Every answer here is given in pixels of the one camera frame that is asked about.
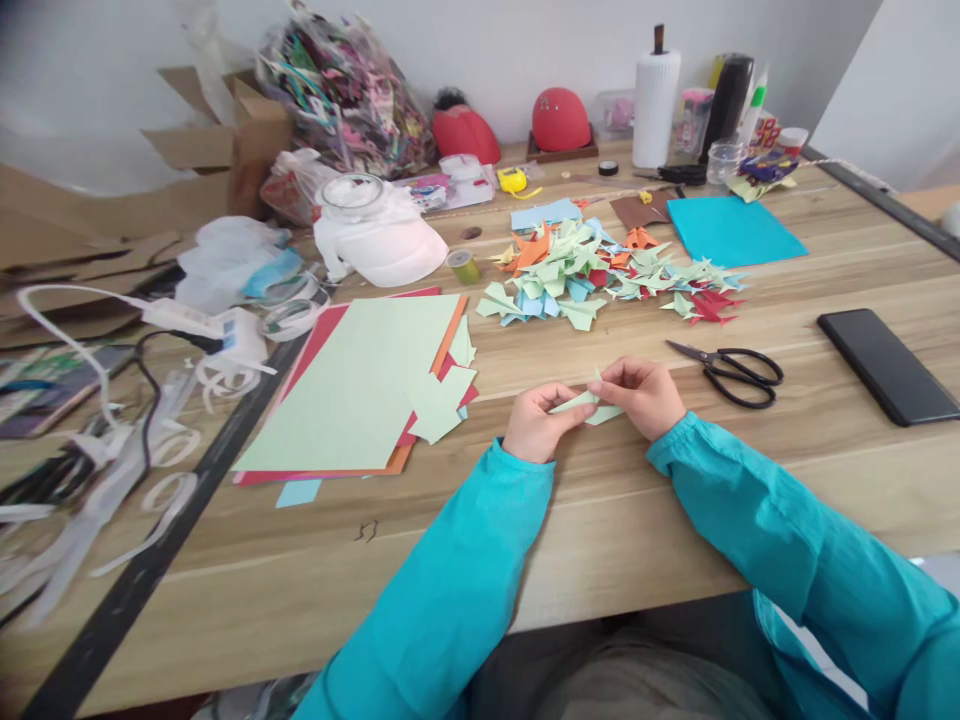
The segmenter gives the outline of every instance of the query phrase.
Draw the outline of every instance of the person's right hand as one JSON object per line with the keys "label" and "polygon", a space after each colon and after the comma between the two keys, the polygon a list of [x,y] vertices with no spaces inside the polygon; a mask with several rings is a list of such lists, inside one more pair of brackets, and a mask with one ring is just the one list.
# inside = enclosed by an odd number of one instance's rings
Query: person's right hand
{"label": "person's right hand", "polygon": [[590,392],[622,409],[650,442],[666,435],[687,414],[666,365],[622,357],[600,377],[603,382],[587,386]]}

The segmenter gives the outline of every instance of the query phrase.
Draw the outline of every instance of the red egg-shaped object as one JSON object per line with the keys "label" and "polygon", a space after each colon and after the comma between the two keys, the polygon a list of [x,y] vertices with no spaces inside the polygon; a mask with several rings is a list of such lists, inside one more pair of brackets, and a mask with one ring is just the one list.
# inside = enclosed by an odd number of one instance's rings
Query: red egg-shaped object
{"label": "red egg-shaped object", "polygon": [[590,121],[583,101],[573,90],[548,88],[533,106],[533,139],[545,152],[562,152],[589,145]]}
{"label": "red egg-shaped object", "polygon": [[476,155],[484,165],[500,162],[500,145],[487,121],[468,105],[437,110],[433,116],[433,135],[440,155]]}

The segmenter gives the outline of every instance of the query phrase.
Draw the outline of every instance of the person's left hand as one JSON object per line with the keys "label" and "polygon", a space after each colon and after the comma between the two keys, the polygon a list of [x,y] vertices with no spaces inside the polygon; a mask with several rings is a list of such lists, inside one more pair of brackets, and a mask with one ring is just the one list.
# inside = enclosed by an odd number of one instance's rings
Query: person's left hand
{"label": "person's left hand", "polygon": [[548,383],[517,395],[503,438],[503,449],[526,462],[542,464],[553,460],[563,434],[597,411],[593,403],[584,403],[556,415],[549,414],[553,408],[579,394],[563,383]]}

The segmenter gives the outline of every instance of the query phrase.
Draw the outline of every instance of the teal paper sheet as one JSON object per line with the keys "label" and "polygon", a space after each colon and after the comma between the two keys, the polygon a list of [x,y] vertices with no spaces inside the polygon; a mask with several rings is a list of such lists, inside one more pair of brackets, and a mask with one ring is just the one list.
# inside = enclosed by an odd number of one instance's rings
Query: teal paper sheet
{"label": "teal paper sheet", "polygon": [[808,255],[807,249],[759,202],[738,197],[687,198],[667,203],[692,260],[724,268],[762,265]]}

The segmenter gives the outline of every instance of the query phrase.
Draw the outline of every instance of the smartphone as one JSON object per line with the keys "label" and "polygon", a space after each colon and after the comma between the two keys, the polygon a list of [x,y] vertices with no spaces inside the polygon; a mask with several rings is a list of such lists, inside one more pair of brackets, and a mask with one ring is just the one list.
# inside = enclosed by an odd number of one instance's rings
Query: smartphone
{"label": "smartphone", "polygon": [[957,401],[873,310],[827,313],[817,325],[897,425],[960,418]]}
{"label": "smartphone", "polygon": [[[133,360],[133,345],[106,345],[93,353],[110,377]],[[31,379],[28,368],[23,379]],[[35,438],[43,435],[66,417],[99,387],[96,371],[82,360],[65,357],[64,361],[44,375],[52,387],[27,390],[21,407],[0,422],[0,438],[4,440]]]}

